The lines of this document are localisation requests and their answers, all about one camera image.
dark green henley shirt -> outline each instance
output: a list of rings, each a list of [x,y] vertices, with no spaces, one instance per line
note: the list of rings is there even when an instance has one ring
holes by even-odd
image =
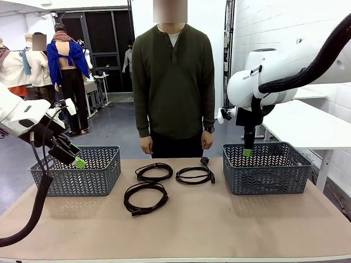
[[[170,139],[190,138],[214,125],[214,63],[204,33],[185,24],[173,47],[156,25],[135,40],[132,65],[141,138],[150,135],[149,123]]]

blue shirt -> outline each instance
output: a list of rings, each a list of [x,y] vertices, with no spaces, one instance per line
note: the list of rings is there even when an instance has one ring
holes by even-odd
[[[47,46],[50,77],[55,86],[61,85],[62,73],[59,58],[68,59],[69,66],[76,66],[87,78],[89,78],[89,66],[84,56],[82,47],[74,41],[70,41],[70,52],[68,56],[59,54],[56,41],[52,40]]]

white undershirt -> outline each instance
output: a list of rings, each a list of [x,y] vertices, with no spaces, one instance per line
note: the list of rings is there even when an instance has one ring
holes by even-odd
[[[158,27],[158,30],[160,30],[161,32],[163,32],[161,29],[160,29],[160,26],[159,25],[157,25],[157,27]],[[179,35],[180,35],[180,32],[178,32],[178,33],[176,33],[176,34],[174,34],[174,35],[170,35],[170,34],[168,34],[169,35],[169,40],[171,40],[171,43],[172,43],[172,46],[174,47],[175,45],[176,45],[176,42],[177,42],[177,40],[178,40],[178,37],[179,37]]]

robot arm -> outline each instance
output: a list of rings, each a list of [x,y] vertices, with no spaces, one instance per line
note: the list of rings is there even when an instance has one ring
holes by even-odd
[[[61,101],[61,106],[66,106],[71,115],[76,114],[70,99]],[[24,101],[0,84],[0,130],[29,144],[34,140],[36,147],[49,147],[49,154],[59,161],[83,168],[85,162],[76,156],[79,149],[63,135],[64,123],[56,116],[47,126],[59,110],[60,107],[50,108],[46,100]]]
[[[236,125],[245,127],[244,155],[250,156],[255,126],[262,124],[275,104],[294,98],[308,84],[351,82],[351,14],[326,41],[303,41],[286,54],[252,70],[237,72],[229,80],[227,96],[236,110]],[[228,109],[219,116],[230,118]]]

red scarf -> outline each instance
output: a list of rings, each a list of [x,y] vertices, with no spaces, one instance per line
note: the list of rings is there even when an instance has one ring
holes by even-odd
[[[60,41],[74,41],[65,31],[57,31],[53,37],[53,40],[60,40]]]
[[[5,47],[4,45],[0,47],[0,67],[2,67],[2,64],[5,60],[5,58],[10,54],[10,50]]]

